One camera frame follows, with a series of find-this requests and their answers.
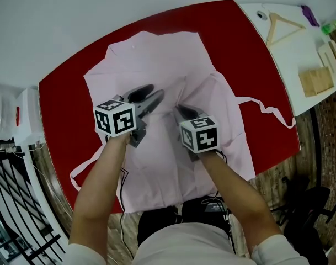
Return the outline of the black and white stair railing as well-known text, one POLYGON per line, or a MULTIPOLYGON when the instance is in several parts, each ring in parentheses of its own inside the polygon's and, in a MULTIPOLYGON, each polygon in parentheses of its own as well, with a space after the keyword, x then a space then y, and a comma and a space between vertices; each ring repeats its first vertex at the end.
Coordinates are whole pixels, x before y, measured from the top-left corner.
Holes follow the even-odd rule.
POLYGON ((0 142, 0 264, 60 265, 71 220, 46 144, 0 142))

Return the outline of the black device with screen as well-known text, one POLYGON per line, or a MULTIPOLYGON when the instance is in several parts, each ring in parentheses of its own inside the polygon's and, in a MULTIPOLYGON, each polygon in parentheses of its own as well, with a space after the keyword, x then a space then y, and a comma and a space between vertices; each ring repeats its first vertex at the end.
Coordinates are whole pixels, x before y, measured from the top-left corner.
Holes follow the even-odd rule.
POLYGON ((224 205, 224 203, 222 202, 209 202, 206 204, 206 209, 205 209, 206 213, 223 213, 226 214, 227 213, 227 209, 224 205))

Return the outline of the person's white shirt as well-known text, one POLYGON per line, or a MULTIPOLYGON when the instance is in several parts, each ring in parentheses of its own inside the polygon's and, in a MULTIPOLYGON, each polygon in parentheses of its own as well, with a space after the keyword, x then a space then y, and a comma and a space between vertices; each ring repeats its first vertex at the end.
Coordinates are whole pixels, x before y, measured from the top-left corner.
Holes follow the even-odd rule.
POLYGON ((310 265, 284 235, 257 245, 251 257, 234 253, 227 234, 202 223, 165 227, 138 248, 132 265, 310 265))

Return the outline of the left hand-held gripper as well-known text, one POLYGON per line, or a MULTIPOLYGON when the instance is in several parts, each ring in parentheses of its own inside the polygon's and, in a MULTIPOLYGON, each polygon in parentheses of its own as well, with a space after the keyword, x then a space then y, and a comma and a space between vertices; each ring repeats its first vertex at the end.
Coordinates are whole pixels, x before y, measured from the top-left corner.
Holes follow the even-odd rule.
POLYGON ((152 113, 164 99, 160 89, 148 96, 154 85, 147 84, 126 92, 123 97, 115 95, 93 107, 95 130, 108 137, 130 133, 130 145, 137 148, 146 135, 142 118, 152 113))

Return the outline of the pink robe garment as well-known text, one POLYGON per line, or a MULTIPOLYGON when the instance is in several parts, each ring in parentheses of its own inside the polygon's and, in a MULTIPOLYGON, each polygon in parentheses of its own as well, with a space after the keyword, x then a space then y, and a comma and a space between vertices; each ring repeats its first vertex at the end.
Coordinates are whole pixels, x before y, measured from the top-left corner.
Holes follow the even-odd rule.
MULTIPOLYGON (((259 172, 252 157, 250 135, 244 129, 240 104, 223 74, 213 66, 198 33, 155 35, 142 31, 109 45, 105 57, 85 75, 93 107, 139 86, 152 84, 164 90, 164 99, 142 118, 146 135, 137 148, 129 146, 124 161, 125 178, 118 182, 116 196, 125 213, 165 208, 203 197, 216 187, 202 163, 192 162, 180 137, 173 108, 191 105, 217 121, 217 149, 228 165, 250 180, 259 172)), ((70 174, 72 185, 103 151, 106 138, 98 133, 100 146, 90 160, 70 174)))

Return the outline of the white side table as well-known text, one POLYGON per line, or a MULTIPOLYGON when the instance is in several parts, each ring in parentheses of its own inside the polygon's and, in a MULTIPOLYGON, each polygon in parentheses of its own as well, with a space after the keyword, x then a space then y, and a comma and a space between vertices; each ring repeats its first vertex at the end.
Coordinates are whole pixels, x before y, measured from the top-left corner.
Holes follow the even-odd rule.
MULTIPOLYGON (((336 91, 336 77, 333 77, 333 88, 313 97, 305 97, 298 73, 323 66, 317 49, 329 42, 330 38, 323 35, 320 28, 313 27, 309 23, 299 6, 268 3, 242 3, 239 6, 264 41, 266 41, 270 29, 270 12, 306 27, 306 30, 301 30, 269 48, 284 83, 294 116, 309 110, 336 91), (256 14, 257 11, 267 14, 268 20, 259 19, 256 14)), ((295 30, 295 26, 277 22, 274 40, 295 30)))

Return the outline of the wooden clothes hanger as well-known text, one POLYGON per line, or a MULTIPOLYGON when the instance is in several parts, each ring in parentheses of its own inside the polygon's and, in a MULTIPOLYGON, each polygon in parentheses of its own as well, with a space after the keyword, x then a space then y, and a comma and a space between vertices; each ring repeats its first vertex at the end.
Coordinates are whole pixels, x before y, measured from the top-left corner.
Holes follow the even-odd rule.
POLYGON ((299 24, 299 23, 296 23, 296 22, 293 22, 291 20, 288 20, 288 19, 285 19, 284 17, 276 14, 276 13, 273 13, 273 12, 270 12, 269 13, 269 20, 270 20, 270 29, 268 31, 268 35, 267 35, 267 38, 266 38, 266 46, 267 48, 270 48, 271 46, 277 44, 278 42, 294 35, 295 33, 301 31, 301 30, 306 30, 306 27, 303 26, 302 24, 299 24), (289 25, 292 25, 294 27, 296 27, 297 29, 291 33, 288 33, 287 35, 284 35, 283 37, 277 39, 277 40, 274 40, 274 34, 275 34, 275 29, 276 29, 276 24, 277 22, 283 22, 285 24, 289 24, 289 25))

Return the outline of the green plastic bottle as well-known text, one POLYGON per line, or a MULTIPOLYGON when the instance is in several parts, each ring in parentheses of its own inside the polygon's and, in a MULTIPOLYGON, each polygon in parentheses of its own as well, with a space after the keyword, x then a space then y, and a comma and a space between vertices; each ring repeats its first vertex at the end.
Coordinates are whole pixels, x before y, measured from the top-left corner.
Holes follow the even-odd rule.
POLYGON ((322 33, 324 35, 329 35, 336 30, 336 20, 333 20, 321 27, 322 33))

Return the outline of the black office chair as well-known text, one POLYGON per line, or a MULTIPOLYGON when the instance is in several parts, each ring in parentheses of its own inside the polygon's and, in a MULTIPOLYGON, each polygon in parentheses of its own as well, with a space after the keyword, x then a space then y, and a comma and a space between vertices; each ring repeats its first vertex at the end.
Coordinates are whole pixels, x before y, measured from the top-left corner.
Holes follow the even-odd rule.
POLYGON ((285 204, 272 209, 272 212, 281 212, 276 223, 285 225, 284 236, 310 265, 328 265, 328 257, 314 225, 320 215, 326 216, 326 223, 329 223, 336 212, 336 204, 332 210, 325 208, 330 189, 323 186, 309 188, 310 180, 306 176, 294 176, 293 179, 285 176, 281 181, 286 185, 285 204))

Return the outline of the wooden box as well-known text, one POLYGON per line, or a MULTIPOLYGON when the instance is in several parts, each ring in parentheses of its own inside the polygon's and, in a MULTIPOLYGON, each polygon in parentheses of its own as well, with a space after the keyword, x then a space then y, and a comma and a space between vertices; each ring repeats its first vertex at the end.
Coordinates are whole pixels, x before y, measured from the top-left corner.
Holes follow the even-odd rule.
POLYGON ((305 97, 313 97, 334 87, 330 69, 321 67, 302 71, 299 74, 305 97))

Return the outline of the person's right forearm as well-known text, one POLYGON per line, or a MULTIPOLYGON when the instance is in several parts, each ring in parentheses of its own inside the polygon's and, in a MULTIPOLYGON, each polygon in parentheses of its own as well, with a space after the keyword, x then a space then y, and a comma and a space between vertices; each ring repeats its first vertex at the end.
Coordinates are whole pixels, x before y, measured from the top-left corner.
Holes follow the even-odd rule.
POLYGON ((281 234, 267 203, 255 188, 216 152, 201 153, 199 158, 227 207, 241 224, 249 253, 267 238, 281 234))

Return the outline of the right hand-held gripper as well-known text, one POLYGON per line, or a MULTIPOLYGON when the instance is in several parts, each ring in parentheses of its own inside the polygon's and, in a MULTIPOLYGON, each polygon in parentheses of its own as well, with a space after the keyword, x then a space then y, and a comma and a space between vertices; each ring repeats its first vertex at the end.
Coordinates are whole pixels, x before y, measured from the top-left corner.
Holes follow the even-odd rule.
POLYGON ((200 108, 179 104, 173 108, 183 146, 192 162, 198 154, 217 149, 217 121, 200 108))

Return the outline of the white cabinet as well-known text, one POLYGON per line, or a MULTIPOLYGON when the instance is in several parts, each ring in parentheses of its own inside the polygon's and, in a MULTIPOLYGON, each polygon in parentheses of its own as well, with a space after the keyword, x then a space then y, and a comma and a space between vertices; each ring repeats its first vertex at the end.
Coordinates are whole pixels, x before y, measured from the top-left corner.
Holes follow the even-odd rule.
POLYGON ((44 129, 41 122, 39 92, 27 88, 21 92, 15 101, 16 127, 13 139, 16 146, 45 143, 44 129))

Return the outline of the light wooden rack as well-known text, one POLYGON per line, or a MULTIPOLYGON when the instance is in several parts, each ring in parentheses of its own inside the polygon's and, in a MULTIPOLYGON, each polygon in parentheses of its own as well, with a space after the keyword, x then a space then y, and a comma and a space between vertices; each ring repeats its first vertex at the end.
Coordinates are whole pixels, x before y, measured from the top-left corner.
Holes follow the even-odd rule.
POLYGON ((328 67, 331 75, 336 77, 336 43, 331 40, 317 50, 320 59, 325 67, 328 67))

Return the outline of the person's black trousers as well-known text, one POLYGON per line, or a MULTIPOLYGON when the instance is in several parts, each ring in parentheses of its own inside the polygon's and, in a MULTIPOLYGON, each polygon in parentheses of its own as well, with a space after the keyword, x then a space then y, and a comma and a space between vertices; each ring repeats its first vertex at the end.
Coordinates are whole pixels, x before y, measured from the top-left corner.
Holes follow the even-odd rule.
POLYGON ((202 203, 205 199, 211 200, 211 197, 202 197, 184 202, 181 214, 178 214, 175 206, 143 212, 138 224, 137 245, 141 246, 147 238, 161 229, 187 223, 208 224, 218 227, 226 234, 229 234, 230 225, 223 218, 222 206, 217 205, 216 211, 208 212, 206 211, 208 205, 202 203))

